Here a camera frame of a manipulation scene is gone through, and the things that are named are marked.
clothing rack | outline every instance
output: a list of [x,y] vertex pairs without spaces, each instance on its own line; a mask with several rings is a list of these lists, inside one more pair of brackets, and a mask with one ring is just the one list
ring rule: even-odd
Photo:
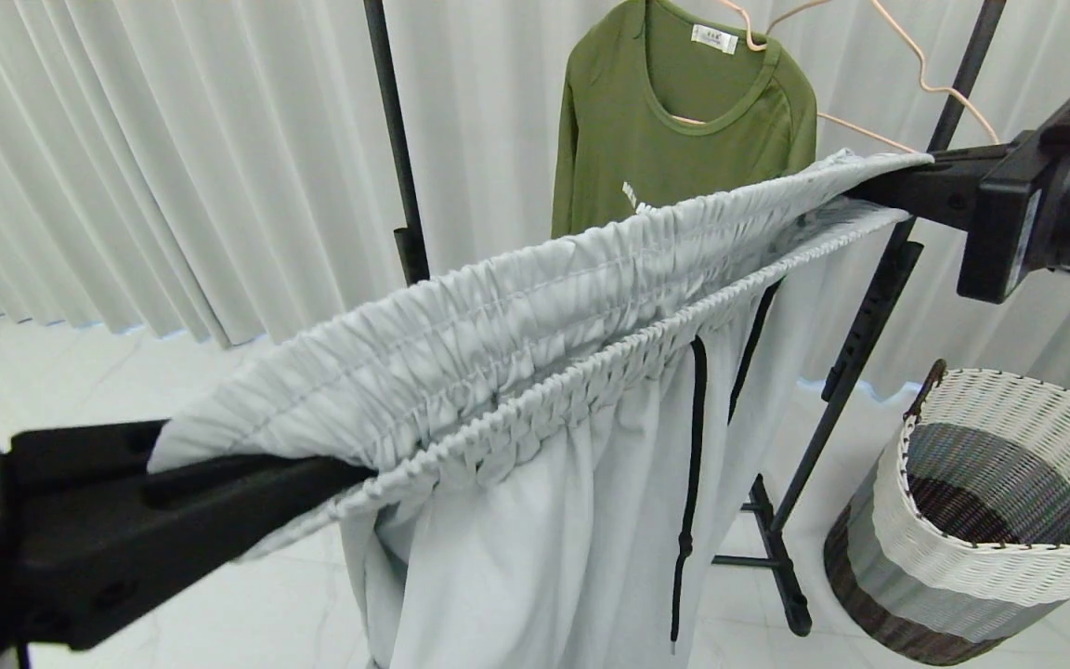
[[[968,96],[973,92],[973,86],[976,85],[977,75],[981,72],[981,64],[984,63],[985,55],[989,54],[989,46],[993,43],[997,21],[1002,18],[1005,5],[1006,0],[983,0],[981,4],[981,11],[978,12],[973,26],[973,34],[968,37],[968,46],[964,49],[960,66],[956,71],[956,80],[952,83],[952,88],[960,90],[964,96]],[[365,0],[365,10],[366,22],[369,27],[369,42],[374,55],[374,69],[378,72],[378,86],[382,92],[383,110],[386,115],[387,135],[391,136],[391,151],[395,157],[395,173],[398,176],[399,194],[402,196],[404,224],[407,224],[404,228],[395,229],[395,243],[398,246],[400,262],[403,264],[404,277],[408,284],[415,284],[417,280],[429,278],[430,272],[424,242],[424,229],[419,224],[419,208],[415,194],[415,180],[412,177],[411,156],[409,156],[407,135],[403,131],[403,111],[399,105],[398,82],[395,80],[391,42],[386,33],[386,16],[382,0]],[[947,149],[956,133],[956,127],[960,125],[963,110],[962,103],[948,96],[944,102],[944,109],[939,112],[939,120],[935,123],[931,140],[927,143],[927,151]],[[778,595],[782,598],[786,625],[791,627],[791,632],[800,637],[810,634],[812,618],[811,613],[808,612],[807,598],[804,596],[802,588],[799,587],[799,580],[795,576],[794,562],[786,551],[784,542],[786,520],[790,519],[795,504],[799,500],[799,495],[802,495],[808,480],[811,478],[812,471],[815,470],[815,462],[820,459],[820,454],[824,452],[828,437],[831,437],[834,428],[836,428],[837,420],[840,420],[844,412],[845,404],[849,401],[850,395],[853,394],[857,381],[861,378],[862,370],[870,361],[870,354],[883,335],[886,322],[895,310],[895,305],[903,293],[905,284],[914,271],[914,265],[922,253],[921,244],[910,241],[914,223],[916,219],[908,217],[908,219],[898,224],[890,232],[886,250],[878,259],[874,276],[870,280],[861,305],[857,308],[853,326],[845,335],[836,364],[828,371],[824,391],[820,395],[820,398],[823,398],[827,406],[824,407],[820,423],[816,424],[812,438],[808,441],[798,469],[795,470],[791,483],[786,486],[782,503],[778,505],[777,510],[774,508],[769,495],[765,490],[765,484],[762,482],[762,476],[758,475],[754,486],[750,490],[749,502],[743,504],[743,512],[752,513],[756,518],[767,558],[718,554],[713,560],[714,564],[727,564],[727,566],[769,568],[774,573],[774,579],[778,586]],[[750,332],[743,355],[743,365],[738,371],[739,381],[746,377],[749,363],[754,355],[756,339],[761,335],[761,329],[770,308],[776,287],[777,285],[773,285],[767,289],[767,292],[764,292],[759,309],[756,309],[754,326]],[[736,399],[740,384],[736,385],[735,397],[732,399]]]
[[[993,43],[994,34],[997,31],[997,21],[1002,18],[1002,12],[1005,7],[1005,0],[984,0],[984,3],[981,4],[981,11],[978,12],[976,22],[973,26],[973,34],[968,37],[968,46],[965,46],[961,64],[957,67],[956,81],[952,83],[952,88],[960,90],[964,96],[973,93],[973,86],[976,85],[977,75],[981,72],[981,64],[984,63],[985,55],[989,54],[989,46]],[[950,96],[944,102],[944,109],[939,112],[939,121],[931,133],[927,151],[947,149],[956,133],[956,126],[960,125],[963,110],[964,106],[954,97]],[[782,598],[786,626],[800,637],[806,637],[812,630],[812,615],[808,612],[807,597],[804,596],[802,589],[799,588],[799,580],[795,577],[794,563],[786,553],[782,532],[784,532],[786,520],[790,519],[791,513],[795,510],[799,495],[802,495],[804,487],[807,486],[808,478],[811,478],[812,471],[815,470],[815,462],[820,459],[820,454],[824,452],[828,437],[832,436],[837,420],[840,420],[845,404],[853,395],[853,390],[857,386],[862,370],[866,369],[866,363],[870,361],[871,352],[883,335],[883,330],[886,328],[890,314],[895,310],[895,305],[903,295],[905,284],[911,278],[914,265],[922,253],[922,244],[910,241],[914,222],[916,222],[914,216],[908,217],[908,219],[896,225],[890,232],[886,250],[877,261],[874,277],[870,280],[869,288],[866,289],[861,305],[857,308],[853,326],[850,328],[849,335],[845,335],[841,352],[837,355],[836,364],[828,371],[827,380],[824,382],[824,391],[820,394],[820,398],[827,402],[827,406],[824,407],[824,414],[820,416],[820,423],[815,425],[815,431],[807,443],[807,451],[804,452],[802,460],[799,460],[798,469],[795,470],[791,483],[786,486],[786,492],[782,498],[782,503],[778,504],[778,511],[774,510],[774,505],[770,503],[761,475],[754,481],[754,487],[750,490],[750,501],[743,505],[744,512],[752,513],[756,518],[767,558],[718,554],[713,560],[714,564],[765,567],[774,572],[774,580],[778,586],[778,596]],[[769,309],[769,297],[773,297],[773,292],[765,293],[762,298],[759,306],[761,319],[764,319],[765,310]],[[756,337],[751,332],[743,359],[752,356],[754,344],[756,344]]]

basket rim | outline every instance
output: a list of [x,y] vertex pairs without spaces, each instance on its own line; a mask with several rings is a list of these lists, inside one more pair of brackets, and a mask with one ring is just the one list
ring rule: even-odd
[[[1070,390],[1065,389],[1065,386],[1057,384],[1050,384],[1050,382],[1041,381],[1039,378],[1025,377],[1022,374],[1010,374],[1008,371],[1003,371],[1002,369],[985,369],[985,368],[959,368],[959,369],[946,369],[938,376],[938,378],[929,378],[929,386],[927,386],[928,392],[921,395],[930,395],[935,392],[943,384],[944,378],[948,376],[962,376],[962,374],[967,374],[967,376],[978,376],[978,377],[1007,377],[1011,380],[1026,381],[1029,384],[1043,385],[1046,389],[1053,391],[1061,391],[1069,395]],[[911,492],[911,483],[907,478],[907,461],[910,458],[911,448],[911,432],[916,425],[924,424],[922,420],[921,401],[917,401],[917,406],[912,408],[903,419],[903,428],[900,431],[899,438],[899,457],[896,459],[896,466],[898,471],[895,474],[898,476],[899,488],[903,491],[903,504],[905,511],[907,511],[911,516],[916,519],[917,524],[920,524],[922,529],[927,532],[937,534],[943,541],[950,542],[957,547],[962,547],[962,549],[976,550],[976,551],[1004,551],[1006,553],[1018,553],[1018,554],[1043,554],[1053,553],[1056,551],[1067,551],[1070,553],[1070,544],[1068,543],[1056,543],[1056,544],[1011,544],[1006,542],[969,542],[966,538],[956,537],[953,534],[947,533],[941,530],[937,526],[933,524],[930,520],[927,520],[924,514],[919,511],[919,507],[914,503],[914,495]]]

basket handle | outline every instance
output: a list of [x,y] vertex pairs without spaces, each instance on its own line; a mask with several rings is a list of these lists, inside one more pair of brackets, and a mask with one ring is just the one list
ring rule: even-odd
[[922,381],[922,389],[919,389],[919,394],[914,397],[911,408],[903,414],[903,420],[910,419],[912,415],[916,416],[916,419],[919,417],[919,412],[922,411],[922,402],[927,399],[927,395],[931,393],[935,385],[939,385],[946,372],[947,361],[944,361],[944,359],[939,359],[935,361],[934,365],[931,365],[931,371],[927,372],[927,378]]

black metal pole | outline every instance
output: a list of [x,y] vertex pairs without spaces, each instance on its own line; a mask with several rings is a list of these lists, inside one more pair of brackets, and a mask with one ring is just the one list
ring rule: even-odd
[[[984,0],[981,4],[981,12],[977,14],[972,37],[968,37],[968,46],[965,46],[960,67],[956,71],[956,81],[952,83],[952,88],[960,90],[964,96],[973,93],[973,86],[976,85],[981,63],[984,63],[985,55],[989,54],[989,46],[993,43],[993,35],[997,31],[998,18],[1002,18],[1005,9],[1006,0]],[[935,131],[927,143],[927,150],[944,150],[951,143],[956,126],[960,125],[963,109],[963,105],[954,97],[948,96],[947,102],[944,102],[944,109],[939,112],[939,122],[935,124]],[[804,491],[807,480],[811,478],[815,462],[824,452],[832,429],[836,428],[837,420],[840,420],[858,378],[861,378],[862,369],[870,360],[870,352],[883,335],[886,321],[889,320],[899,297],[903,293],[905,280],[914,271],[914,263],[922,250],[920,245],[908,241],[914,221],[916,221],[914,217],[908,217],[895,226],[895,231],[890,232],[886,250],[877,262],[874,277],[870,280],[861,307],[857,309],[853,326],[850,328],[849,335],[841,346],[836,364],[828,371],[824,393],[821,394],[827,406],[824,407],[820,424],[816,425],[811,441],[808,441],[802,460],[799,461],[799,467],[795,470],[790,486],[786,487],[782,503],[778,504],[778,512],[770,524],[771,533],[782,532],[786,519],[794,512],[799,495]]]
[[369,47],[374,54],[378,89],[382,92],[386,133],[391,136],[391,153],[395,156],[395,177],[403,202],[403,221],[407,228],[395,229],[395,245],[403,276],[408,284],[430,278],[428,253],[424,243],[424,228],[419,225],[419,202],[415,196],[415,178],[412,174],[412,155],[407,150],[407,132],[403,128],[403,107],[398,101],[398,82],[395,81],[395,60],[391,58],[391,37],[386,33],[386,11],[383,0],[365,0],[366,26],[369,27]]

shirt sleeve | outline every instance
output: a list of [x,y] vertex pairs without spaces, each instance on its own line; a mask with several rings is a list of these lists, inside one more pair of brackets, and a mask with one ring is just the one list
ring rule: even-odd
[[815,161],[815,93],[808,89],[791,111],[791,152],[785,173],[795,173]]
[[560,105],[560,149],[556,151],[555,186],[552,194],[552,239],[572,233],[572,182],[578,131],[572,81],[565,73],[564,102]]

